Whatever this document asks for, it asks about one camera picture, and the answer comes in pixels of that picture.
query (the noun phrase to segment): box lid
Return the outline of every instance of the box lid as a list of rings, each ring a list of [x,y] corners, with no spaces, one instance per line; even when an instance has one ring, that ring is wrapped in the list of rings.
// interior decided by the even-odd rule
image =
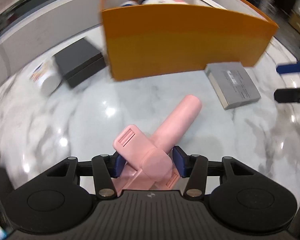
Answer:
[[[82,38],[55,55],[60,74],[68,79],[102,57],[101,51]]]

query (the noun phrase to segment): black object inside box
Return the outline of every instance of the black object inside box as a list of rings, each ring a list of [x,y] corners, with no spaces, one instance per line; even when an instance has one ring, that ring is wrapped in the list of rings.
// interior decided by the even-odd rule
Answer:
[[[85,38],[58,52],[55,60],[63,80],[72,88],[106,67],[101,51]]]

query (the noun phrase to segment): gray box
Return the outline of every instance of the gray box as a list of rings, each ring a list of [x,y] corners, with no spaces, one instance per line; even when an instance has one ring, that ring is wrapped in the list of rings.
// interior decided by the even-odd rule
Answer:
[[[257,102],[261,98],[240,62],[207,64],[205,72],[225,110]]]

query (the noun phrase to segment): marble tabletop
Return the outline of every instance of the marble tabletop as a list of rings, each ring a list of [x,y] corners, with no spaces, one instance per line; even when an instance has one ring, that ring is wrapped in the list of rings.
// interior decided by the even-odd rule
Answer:
[[[203,108],[178,145],[212,161],[232,156],[289,189],[300,204],[300,104],[273,99],[277,88],[300,87],[300,74],[277,75],[278,63],[296,59],[275,38],[256,66],[246,68],[261,100],[225,111],[204,71],[115,82],[107,67],[74,89],[63,83],[50,97],[41,95],[28,79],[30,70],[84,36],[105,48],[102,27],[92,29],[47,51],[0,87],[0,165],[14,187],[68,156],[87,161],[113,154],[112,141],[129,124],[151,135],[192,94]],[[91,177],[81,185],[94,193]],[[218,178],[209,178],[206,193],[217,185]]]

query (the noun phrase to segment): pink massage gun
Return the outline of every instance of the pink massage gun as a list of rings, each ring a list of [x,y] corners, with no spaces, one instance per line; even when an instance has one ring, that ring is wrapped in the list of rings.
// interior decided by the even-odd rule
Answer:
[[[168,156],[175,144],[198,116],[202,104],[187,95],[166,118],[151,138],[135,125],[126,127],[114,140],[114,149],[127,160],[119,178],[113,179],[117,193],[122,189],[149,190],[155,185],[169,190],[180,178]]]

